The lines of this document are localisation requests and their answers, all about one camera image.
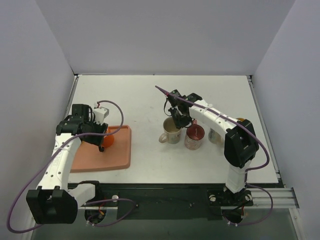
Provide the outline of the beige patterned mug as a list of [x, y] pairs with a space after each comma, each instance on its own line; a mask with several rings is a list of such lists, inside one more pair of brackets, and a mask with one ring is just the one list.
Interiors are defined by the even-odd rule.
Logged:
[[216, 144], [216, 145], [220, 145], [220, 146], [223, 144], [222, 137], [215, 130], [213, 130], [212, 128], [209, 130], [208, 140], [212, 144]]

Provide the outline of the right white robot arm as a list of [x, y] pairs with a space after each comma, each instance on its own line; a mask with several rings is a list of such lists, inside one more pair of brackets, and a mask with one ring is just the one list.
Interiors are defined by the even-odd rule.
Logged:
[[168, 111], [178, 129], [190, 125], [193, 120], [199, 120], [222, 138], [224, 157], [229, 163], [225, 183], [227, 189], [223, 192], [223, 198], [230, 205], [236, 204], [246, 186], [246, 170], [259, 150], [252, 123], [228, 117], [195, 93], [182, 96], [173, 90], [165, 95], [171, 105]]

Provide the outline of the yellow cream mug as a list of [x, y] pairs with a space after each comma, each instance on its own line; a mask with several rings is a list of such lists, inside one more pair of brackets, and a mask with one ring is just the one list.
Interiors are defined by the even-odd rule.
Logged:
[[172, 117], [168, 117], [162, 124], [163, 133], [158, 138], [158, 141], [162, 144], [177, 144], [181, 139], [182, 129], [177, 128]]

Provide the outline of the orange mug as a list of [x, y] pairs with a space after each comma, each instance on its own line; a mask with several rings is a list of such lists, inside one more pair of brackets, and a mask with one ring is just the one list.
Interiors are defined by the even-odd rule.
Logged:
[[111, 135], [105, 135], [103, 137], [103, 142], [101, 143], [101, 145], [98, 147], [99, 151], [101, 153], [103, 153], [105, 151], [106, 148], [109, 148], [113, 145], [115, 141], [115, 137], [113, 134]]

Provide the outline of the pink patterned mug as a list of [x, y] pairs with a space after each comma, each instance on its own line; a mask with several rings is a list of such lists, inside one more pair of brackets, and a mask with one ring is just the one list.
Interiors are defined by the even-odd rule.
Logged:
[[197, 150], [201, 147], [204, 137], [204, 128], [198, 124], [197, 120], [194, 120], [186, 129], [184, 145], [189, 150]]

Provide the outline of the blue patterned mug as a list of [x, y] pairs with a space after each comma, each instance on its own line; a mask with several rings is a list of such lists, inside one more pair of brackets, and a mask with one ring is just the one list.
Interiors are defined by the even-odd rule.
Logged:
[[245, 121], [246, 119], [245, 118], [241, 118], [241, 117], [239, 117], [239, 118], [236, 118], [238, 121], [240, 121], [240, 122], [243, 122], [243, 121]]

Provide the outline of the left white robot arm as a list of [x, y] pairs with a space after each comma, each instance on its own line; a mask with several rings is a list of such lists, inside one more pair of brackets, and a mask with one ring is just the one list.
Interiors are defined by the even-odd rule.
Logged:
[[74, 104], [71, 114], [57, 125], [53, 159], [37, 188], [26, 195], [37, 224], [72, 224], [79, 207], [86, 203], [97, 206], [105, 198], [98, 181], [85, 180], [69, 190], [68, 179], [81, 143], [96, 146], [101, 153], [105, 150], [103, 135], [108, 125], [104, 120], [108, 115], [107, 108]]

